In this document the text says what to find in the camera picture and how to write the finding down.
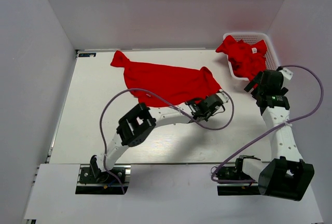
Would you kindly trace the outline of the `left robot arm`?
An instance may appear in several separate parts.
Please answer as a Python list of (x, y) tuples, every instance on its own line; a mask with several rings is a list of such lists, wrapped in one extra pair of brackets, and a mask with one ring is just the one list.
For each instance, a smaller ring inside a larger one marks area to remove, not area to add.
[(175, 106), (148, 107), (144, 103), (138, 103), (119, 119), (114, 137), (109, 143), (106, 142), (102, 128), (103, 117), (110, 105), (108, 103), (99, 119), (104, 151), (90, 159), (90, 173), (98, 183), (106, 181), (117, 160), (128, 148), (144, 142), (153, 129), (172, 124), (208, 121), (219, 109), (225, 110), (224, 104), (228, 100), (228, 96), (218, 92), (205, 98), (193, 98)]

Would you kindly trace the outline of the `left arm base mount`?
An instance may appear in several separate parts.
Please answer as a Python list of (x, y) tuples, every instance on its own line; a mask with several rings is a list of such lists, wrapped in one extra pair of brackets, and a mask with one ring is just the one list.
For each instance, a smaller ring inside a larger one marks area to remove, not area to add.
[(123, 195), (127, 192), (130, 182), (130, 165), (116, 165), (111, 172), (115, 174), (123, 184), (123, 189), (118, 180), (109, 173), (102, 173), (101, 177), (94, 178), (90, 167), (82, 165), (79, 169), (75, 194), (77, 195)]

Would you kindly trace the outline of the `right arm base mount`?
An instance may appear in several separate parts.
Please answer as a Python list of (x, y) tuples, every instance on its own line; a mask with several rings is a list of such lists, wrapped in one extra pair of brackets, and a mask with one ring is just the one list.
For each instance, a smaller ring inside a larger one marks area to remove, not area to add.
[(223, 183), (217, 183), (218, 196), (251, 196), (260, 195), (258, 183), (240, 172), (236, 166), (226, 165), (215, 175), (215, 178)]

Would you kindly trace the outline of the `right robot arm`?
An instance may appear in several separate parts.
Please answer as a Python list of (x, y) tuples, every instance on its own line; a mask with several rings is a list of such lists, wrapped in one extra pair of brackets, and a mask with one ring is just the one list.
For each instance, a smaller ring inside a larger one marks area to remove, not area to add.
[(241, 182), (253, 179), (261, 195), (300, 201), (314, 176), (314, 168), (304, 162), (289, 123), (285, 83), (292, 76), (286, 68), (265, 70), (244, 88), (256, 100), (267, 128), (272, 129), (268, 134), (271, 161), (265, 165), (259, 158), (241, 155), (236, 160), (234, 175)]

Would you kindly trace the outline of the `red t shirt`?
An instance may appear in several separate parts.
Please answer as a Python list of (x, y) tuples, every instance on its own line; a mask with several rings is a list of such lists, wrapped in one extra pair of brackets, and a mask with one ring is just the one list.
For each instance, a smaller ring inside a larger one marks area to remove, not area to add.
[(173, 105), (179, 105), (194, 98), (203, 99), (221, 89), (212, 72), (202, 67), (192, 69), (144, 62), (130, 61), (123, 52), (116, 51), (110, 64), (124, 68), (123, 77), (131, 94), (139, 103), (148, 107), (165, 107), (155, 96), (137, 88), (148, 90)]

